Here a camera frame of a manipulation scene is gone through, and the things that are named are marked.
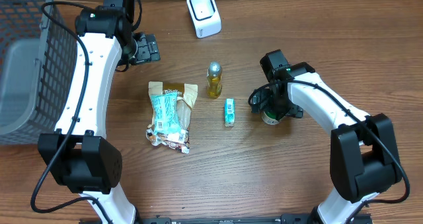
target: plastic bin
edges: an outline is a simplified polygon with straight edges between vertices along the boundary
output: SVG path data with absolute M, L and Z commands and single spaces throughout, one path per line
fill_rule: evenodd
M 0 144 L 36 143 L 53 132 L 75 69 L 77 44 L 40 6 L 0 0 Z M 56 6 L 47 12 L 63 22 Z

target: plastic package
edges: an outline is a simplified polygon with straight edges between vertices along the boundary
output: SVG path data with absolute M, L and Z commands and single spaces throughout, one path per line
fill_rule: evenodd
M 191 111 L 197 100 L 198 86 L 183 83 L 150 82 L 148 93 L 153 105 L 153 118 L 145 131 L 145 136 L 154 146 L 163 144 L 188 154 L 190 152 Z M 164 107 L 166 107 L 168 123 L 165 123 L 163 115 L 159 114 L 163 112 Z M 177 128 L 175 127 L 175 119 L 178 122 Z

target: bottle cap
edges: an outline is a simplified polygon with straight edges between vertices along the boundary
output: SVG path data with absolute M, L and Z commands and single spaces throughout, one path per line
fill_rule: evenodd
M 220 66 L 220 64 L 216 61 L 211 62 L 208 69 L 208 75 L 217 77 L 221 74 L 222 74 L 222 67 Z

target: wooden table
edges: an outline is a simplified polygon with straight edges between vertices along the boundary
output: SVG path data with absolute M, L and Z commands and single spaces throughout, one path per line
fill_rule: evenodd
M 217 2 L 223 30 L 197 39 L 185 2 L 144 3 L 141 30 L 157 37 L 161 61 L 114 76 L 108 140 L 124 158 L 122 187 L 142 217 L 248 217 L 308 213 L 332 188 L 330 139 L 306 114 L 277 126 L 250 113 L 247 98 L 266 83 L 261 57 L 281 49 L 306 61 L 353 105 L 385 113 L 395 126 L 411 181 L 403 204 L 372 205 L 375 223 L 423 218 L 423 0 L 273 0 Z M 61 8 L 68 25 L 79 9 Z M 206 96 L 209 62 L 223 66 L 223 92 Z M 152 108 L 149 81 L 192 83 L 199 95 L 191 151 L 182 155 L 145 138 Z M 235 98 L 234 128 L 223 126 L 225 98 Z M 50 214 L 29 205 L 45 169 L 35 145 L 0 147 L 0 223 L 76 223 L 96 217 L 87 203 Z M 403 183 L 383 198 L 397 198 Z M 37 199 L 52 207 L 71 198 L 49 176 Z

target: bottle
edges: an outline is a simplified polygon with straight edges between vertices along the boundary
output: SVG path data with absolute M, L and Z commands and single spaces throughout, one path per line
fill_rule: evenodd
M 222 67 L 216 61 L 210 63 L 207 70 L 207 94 L 210 98 L 218 98 L 222 92 Z

